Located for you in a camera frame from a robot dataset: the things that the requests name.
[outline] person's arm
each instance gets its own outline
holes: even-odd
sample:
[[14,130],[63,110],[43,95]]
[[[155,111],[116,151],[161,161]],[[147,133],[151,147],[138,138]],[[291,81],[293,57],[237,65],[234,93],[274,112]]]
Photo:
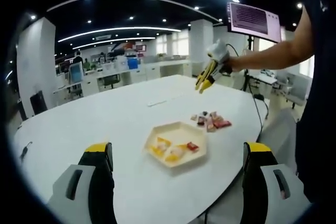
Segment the person's arm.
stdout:
[[280,42],[261,52],[232,57],[229,64],[235,71],[242,69],[283,69],[307,60],[313,55],[310,19],[303,8],[300,23],[292,41]]

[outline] wooden tray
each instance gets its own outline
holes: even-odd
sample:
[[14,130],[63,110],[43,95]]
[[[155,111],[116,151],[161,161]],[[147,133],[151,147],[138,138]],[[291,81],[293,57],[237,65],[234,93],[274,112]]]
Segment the wooden tray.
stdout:
[[[166,150],[163,157],[158,157],[151,149],[151,146],[156,146],[158,137],[162,137],[172,142],[172,145]],[[174,145],[187,144],[189,142],[199,146],[198,152],[193,153],[188,150],[177,162],[165,161],[165,158],[170,154],[171,148]],[[177,167],[206,155],[206,136],[202,129],[183,122],[164,124],[152,129],[144,148],[165,166],[170,168]]]

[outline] monitor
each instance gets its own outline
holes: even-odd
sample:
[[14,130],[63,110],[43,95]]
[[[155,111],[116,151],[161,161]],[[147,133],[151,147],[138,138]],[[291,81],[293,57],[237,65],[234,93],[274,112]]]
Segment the monitor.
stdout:
[[230,2],[228,31],[281,42],[279,16],[256,7]]

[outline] blue container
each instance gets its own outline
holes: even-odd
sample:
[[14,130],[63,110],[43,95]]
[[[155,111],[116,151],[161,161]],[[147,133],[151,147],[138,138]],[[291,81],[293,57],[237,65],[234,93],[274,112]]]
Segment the blue container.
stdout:
[[138,68],[138,59],[137,58],[128,58],[127,64],[129,69],[137,69]]

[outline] yellow robotic hand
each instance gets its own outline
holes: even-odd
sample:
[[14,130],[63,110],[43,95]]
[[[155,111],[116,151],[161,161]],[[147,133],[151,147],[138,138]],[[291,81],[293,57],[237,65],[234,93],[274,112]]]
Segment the yellow robotic hand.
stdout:
[[197,77],[196,90],[200,90],[200,94],[204,90],[211,87],[212,84],[222,75],[222,72],[231,73],[232,68],[226,66],[225,63],[230,58],[229,51],[225,42],[219,39],[208,49],[208,56],[210,62],[206,66],[205,70]]

